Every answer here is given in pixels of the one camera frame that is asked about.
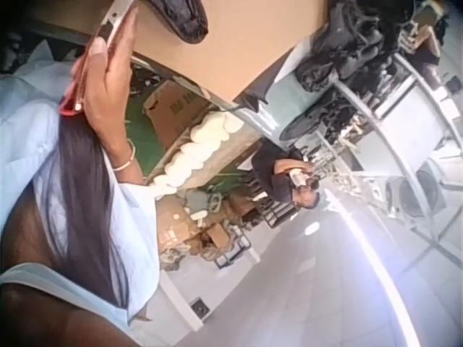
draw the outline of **woman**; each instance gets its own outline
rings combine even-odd
[[[432,90],[437,90],[442,85],[438,74],[441,48],[433,27],[423,25],[417,30],[415,24],[411,35],[401,35],[400,42],[407,52],[406,58],[410,64],[423,76]]]
[[[159,265],[156,194],[124,127],[136,14],[110,61],[93,41],[85,115],[59,115],[71,65],[44,46],[0,80],[2,346],[137,345],[127,323]]]

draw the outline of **display rack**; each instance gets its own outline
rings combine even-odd
[[[433,104],[435,110],[435,114],[438,116],[438,120],[440,124],[445,127],[446,131],[450,132],[450,135],[455,142],[455,144],[461,149],[462,148],[462,140],[459,136],[458,131],[456,130],[455,125],[451,121],[451,119],[448,119],[446,115],[443,113],[439,101],[436,99],[436,97],[433,94],[433,91],[430,89],[428,84],[424,81],[424,79],[411,67],[411,65],[399,54],[396,54],[394,56],[394,60],[396,63],[398,63],[401,67],[403,67],[411,76],[412,81],[410,81],[410,77],[407,81],[408,84],[411,84],[410,86],[407,86],[404,90],[404,94],[409,93],[410,90],[418,86],[424,94],[429,98],[431,103]],[[380,127],[380,122],[379,122],[379,116],[375,113],[374,110],[369,108],[352,90],[350,90],[343,82],[335,80],[333,81],[334,87],[338,89],[338,91],[359,111],[359,113],[366,118],[368,121],[369,125],[373,128],[373,131],[378,135],[378,137],[381,139],[382,143],[386,146],[392,157],[394,158],[397,166],[400,168],[401,172],[403,173],[404,177],[408,180],[413,193],[415,194],[417,201],[419,203],[420,209],[422,211],[422,214],[424,215],[424,218],[428,224],[428,228],[430,229],[430,234],[431,237],[434,241],[437,241],[439,239],[439,232],[438,229],[436,228],[436,224],[433,218],[432,214],[432,209],[429,205],[428,199],[426,198],[425,191],[421,184],[419,183],[416,175],[416,170],[414,170],[410,164],[407,162],[407,160],[403,157],[403,155],[396,150],[396,148],[390,143],[388,140],[388,137],[384,134],[383,130]],[[401,95],[401,98],[396,98],[389,103],[389,110],[397,107],[401,100],[403,100],[403,95]],[[317,135],[320,137],[322,140],[322,143],[333,153],[333,155],[336,157],[336,162],[340,165],[340,171],[345,171],[347,176],[358,185],[357,177],[358,176],[377,176],[377,173],[369,173],[369,172],[355,172],[353,173],[350,170],[349,165],[345,163],[343,158],[339,155],[339,151],[335,150],[333,146],[331,146],[323,136],[319,133]]]

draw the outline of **white shirt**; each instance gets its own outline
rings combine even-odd
[[[13,76],[0,77],[0,235],[18,197],[33,180],[38,209],[52,170],[47,158],[58,140],[58,102],[70,81],[72,63],[55,62],[41,43]],[[156,192],[153,187],[119,184],[106,159],[113,191],[111,234],[127,271],[129,318],[154,294],[159,282],[156,238]],[[52,223],[58,240],[67,243],[59,197],[53,196]]]

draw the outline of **long black hair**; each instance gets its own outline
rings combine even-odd
[[[111,239],[112,191],[100,141],[84,114],[62,117],[59,164],[67,245],[58,240],[53,210],[46,204],[46,225],[62,275],[102,299],[127,308],[127,274]],[[50,195],[53,182],[48,183]]]
[[[60,119],[59,141],[51,158],[56,159],[54,165],[59,166],[61,173],[59,183],[67,243],[60,242],[59,228],[53,222],[56,210],[51,208],[50,202],[56,193],[56,182],[49,179],[44,215],[38,212],[34,186],[30,182],[9,214],[3,230],[1,271],[24,261],[48,262],[48,266],[77,285],[126,309],[129,302],[127,273],[110,232],[112,191],[109,173],[100,141],[84,114]],[[32,250],[34,254],[24,255],[24,249]],[[45,296],[18,285],[0,288],[2,342],[8,346],[30,346],[37,339],[43,345],[44,338],[50,341],[56,338],[56,334],[50,333],[51,329],[56,331],[56,327],[50,326],[48,318],[41,317],[43,312],[34,314],[37,307],[30,304],[30,301],[40,302],[39,306],[46,307],[46,303],[41,304]],[[53,326],[65,323],[60,319],[52,321]]]

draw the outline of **cardboard box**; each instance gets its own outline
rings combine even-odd
[[[233,211],[242,217],[255,208],[255,203],[249,197],[233,192],[229,196],[229,203]]]
[[[220,224],[216,224],[212,228],[209,228],[206,233],[210,236],[212,242],[218,249],[224,248],[230,242],[230,236]]]
[[[209,34],[189,45],[139,1],[135,52],[232,102],[289,49],[320,29],[327,0],[202,0]],[[77,33],[95,35],[108,1],[37,1],[31,16]]]
[[[165,81],[143,104],[159,142],[167,150],[209,106],[206,99],[172,81]]]
[[[165,196],[156,203],[156,217],[160,253],[184,243],[200,232],[175,195]]]

